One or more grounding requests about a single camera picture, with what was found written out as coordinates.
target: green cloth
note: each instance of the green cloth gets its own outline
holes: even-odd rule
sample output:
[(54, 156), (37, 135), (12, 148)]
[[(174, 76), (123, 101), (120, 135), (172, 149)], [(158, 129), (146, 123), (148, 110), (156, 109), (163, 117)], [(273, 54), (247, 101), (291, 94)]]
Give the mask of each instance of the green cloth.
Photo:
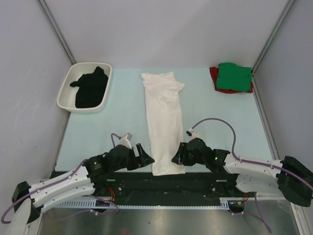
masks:
[(216, 87), (224, 90), (247, 92), (250, 90), (252, 74), (250, 67), (233, 63), (220, 63)]

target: red cloth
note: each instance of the red cloth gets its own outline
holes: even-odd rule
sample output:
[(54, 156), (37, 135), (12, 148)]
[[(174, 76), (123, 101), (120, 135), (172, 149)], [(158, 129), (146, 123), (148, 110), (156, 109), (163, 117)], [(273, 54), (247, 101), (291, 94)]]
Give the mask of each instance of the red cloth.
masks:
[[(216, 81), (217, 81), (217, 77), (219, 75), (219, 68), (216, 67), (210, 67), (210, 74), (214, 83), (214, 88), (216, 91), (218, 92), (223, 92), (223, 93), (227, 93), (227, 94), (234, 94), (234, 93), (239, 93), (238, 91), (234, 91), (234, 90), (224, 90), (224, 89), (219, 89), (216, 87)], [(247, 91), (246, 93), (252, 93), (253, 92), (253, 84), (251, 82), (250, 84), (250, 91)]]

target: black garment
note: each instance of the black garment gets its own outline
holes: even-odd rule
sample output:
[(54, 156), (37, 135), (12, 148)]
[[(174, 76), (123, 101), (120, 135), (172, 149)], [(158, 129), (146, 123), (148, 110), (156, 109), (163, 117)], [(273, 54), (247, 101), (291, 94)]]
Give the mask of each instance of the black garment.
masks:
[(93, 73), (83, 74), (78, 81), (72, 82), (71, 87), (79, 87), (76, 93), (76, 108), (93, 108), (98, 106), (106, 91), (108, 76), (99, 66)]

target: light blue table mat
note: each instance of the light blue table mat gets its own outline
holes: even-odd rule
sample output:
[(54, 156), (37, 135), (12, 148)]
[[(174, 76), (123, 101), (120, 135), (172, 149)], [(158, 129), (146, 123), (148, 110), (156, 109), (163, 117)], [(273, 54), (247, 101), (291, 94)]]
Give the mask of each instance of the light blue table mat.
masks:
[[(203, 118), (222, 118), (236, 131), (237, 155), (272, 159), (253, 94), (215, 91), (209, 68), (115, 69), (104, 109), (96, 114), (71, 114), (55, 170), (72, 170), (83, 159), (108, 152), (112, 148), (112, 132), (118, 135), (132, 133), (133, 146), (141, 143), (150, 155), (144, 87), (140, 74), (168, 71), (174, 71), (176, 80), (185, 84), (179, 93), (184, 130)], [(196, 130), (212, 149), (231, 149), (233, 135), (225, 124), (206, 121)], [(151, 166), (136, 171), (151, 172)], [(186, 171), (206, 172), (208, 169), (197, 164), (186, 167)]]

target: white box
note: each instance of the white box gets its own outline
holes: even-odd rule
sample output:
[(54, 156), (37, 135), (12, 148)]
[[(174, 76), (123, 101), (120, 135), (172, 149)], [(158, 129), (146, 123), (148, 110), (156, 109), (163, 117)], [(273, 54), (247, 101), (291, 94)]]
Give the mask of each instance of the white box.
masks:
[[(83, 74), (86, 73), (93, 73), (96, 67), (99, 66), (104, 70), (104, 73), (108, 76), (108, 83), (106, 87), (106, 91), (104, 92), (102, 102), (93, 108), (84, 108), (84, 109), (78, 109), (75, 107), (75, 100), (76, 100), (76, 93), (79, 89), (79, 87), (71, 87), (70, 83), (77, 81)], [(67, 72), (67, 75), (64, 79), (63, 85), (61, 87), (61, 90), (59, 92), (57, 103), (60, 108), (66, 109), (70, 112), (75, 113), (97, 113), (100, 112), (107, 101), (107, 97), (109, 94), (109, 89), (111, 85), (111, 73), (112, 73), (112, 67), (108, 64), (104, 63), (93, 63), (93, 62), (87, 62), (87, 63), (77, 63), (70, 67), (70, 69)]]

